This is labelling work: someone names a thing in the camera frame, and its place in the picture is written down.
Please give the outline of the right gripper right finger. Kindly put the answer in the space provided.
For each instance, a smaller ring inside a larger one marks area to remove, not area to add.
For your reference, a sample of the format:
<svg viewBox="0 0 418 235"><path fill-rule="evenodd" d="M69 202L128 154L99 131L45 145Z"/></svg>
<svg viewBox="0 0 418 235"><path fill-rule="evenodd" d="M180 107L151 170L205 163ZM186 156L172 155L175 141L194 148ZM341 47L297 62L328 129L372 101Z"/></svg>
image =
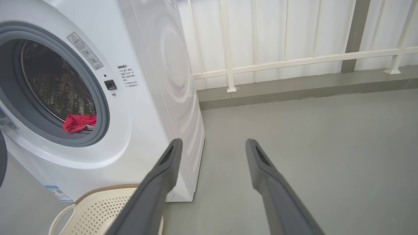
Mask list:
<svg viewBox="0 0 418 235"><path fill-rule="evenodd" d="M253 188L262 196L272 235L323 235L324 232L255 139L245 151Z"/></svg>

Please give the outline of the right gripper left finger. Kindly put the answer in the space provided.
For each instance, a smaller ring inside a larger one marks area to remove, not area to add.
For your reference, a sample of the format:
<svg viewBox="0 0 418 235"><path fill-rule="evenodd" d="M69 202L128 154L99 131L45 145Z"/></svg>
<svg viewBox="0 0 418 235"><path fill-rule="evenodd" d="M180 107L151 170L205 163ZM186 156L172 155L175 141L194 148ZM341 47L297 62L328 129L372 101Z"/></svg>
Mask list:
<svg viewBox="0 0 418 235"><path fill-rule="evenodd" d="M176 186L183 142L174 139L142 180L106 235L157 235L167 194Z"/></svg>

